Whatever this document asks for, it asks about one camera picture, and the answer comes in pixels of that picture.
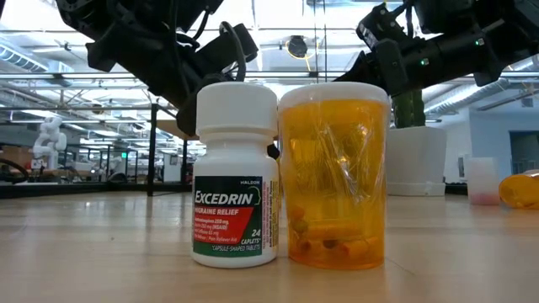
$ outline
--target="potted plant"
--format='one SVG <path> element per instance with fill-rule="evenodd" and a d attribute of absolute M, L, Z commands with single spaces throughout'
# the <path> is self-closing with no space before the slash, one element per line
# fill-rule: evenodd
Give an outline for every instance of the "potted plant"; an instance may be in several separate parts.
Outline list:
<path fill-rule="evenodd" d="M 387 135 L 387 192 L 405 196 L 445 194 L 446 132 L 425 126 L 421 90 L 392 102 L 396 129 Z"/>

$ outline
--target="humanoid robot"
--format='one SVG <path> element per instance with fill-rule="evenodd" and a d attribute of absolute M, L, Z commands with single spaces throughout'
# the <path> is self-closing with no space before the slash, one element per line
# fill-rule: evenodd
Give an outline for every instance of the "humanoid robot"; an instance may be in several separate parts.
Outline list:
<path fill-rule="evenodd" d="M 60 132 L 61 123 L 60 117 L 45 118 L 45 121 L 40 125 L 40 136 L 32 148 L 35 160 L 41 160 L 42 157 L 48 156 L 46 166 L 48 169 L 57 169 L 58 152 L 65 150 L 67 146 L 66 135 Z"/>

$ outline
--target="white planter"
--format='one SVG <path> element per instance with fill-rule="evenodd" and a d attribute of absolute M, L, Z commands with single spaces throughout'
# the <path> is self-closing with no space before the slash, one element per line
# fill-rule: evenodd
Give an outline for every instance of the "white planter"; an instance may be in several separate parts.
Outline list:
<path fill-rule="evenodd" d="M 446 132 L 432 127 L 389 130 L 387 193 L 403 196 L 443 196 Z"/>

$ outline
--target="excedrin label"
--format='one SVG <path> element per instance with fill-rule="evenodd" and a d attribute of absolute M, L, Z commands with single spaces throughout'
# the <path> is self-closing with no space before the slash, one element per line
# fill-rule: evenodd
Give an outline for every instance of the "excedrin label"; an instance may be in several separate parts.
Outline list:
<path fill-rule="evenodd" d="M 195 177 L 193 251 L 252 257 L 276 247 L 278 183 L 262 177 Z"/>

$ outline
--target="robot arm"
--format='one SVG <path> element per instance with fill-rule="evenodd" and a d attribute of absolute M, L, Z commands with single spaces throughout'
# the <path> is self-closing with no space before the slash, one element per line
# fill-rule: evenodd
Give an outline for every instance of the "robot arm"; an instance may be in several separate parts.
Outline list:
<path fill-rule="evenodd" d="M 63 151 L 67 147 L 66 135 L 60 132 L 61 123 L 60 117 L 46 118 L 40 125 L 40 136 L 35 140 L 32 148 L 34 158 L 49 157 L 49 169 L 56 168 L 58 151 Z"/>
<path fill-rule="evenodd" d="M 412 8 L 425 34 L 442 35 L 406 35 L 396 17 Z M 362 52 L 336 81 L 370 82 L 391 95 L 468 74 L 483 86 L 539 52 L 539 1 L 406 0 L 393 12 L 384 3 L 361 20 L 356 33 L 371 53 Z"/>
<path fill-rule="evenodd" d="M 238 61 L 244 72 L 258 51 L 242 24 L 220 30 L 200 50 L 176 32 L 187 32 L 202 12 L 207 19 L 223 0 L 56 1 L 66 24 L 95 40 L 87 44 L 89 65 L 109 72 L 119 63 L 132 72 L 179 109 L 178 126 L 188 135 L 195 134 L 198 91 L 234 80 L 221 71 Z M 424 33 L 441 35 L 413 37 L 410 21 L 406 35 L 396 17 L 412 9 Z M 381 4 L 356 32 L 371 52 L 337 81 L 368 82 L 396 95 L 473 73 L 482 86 L 539 52 L 539 0 L 404 0 L 393 12 Z"/>

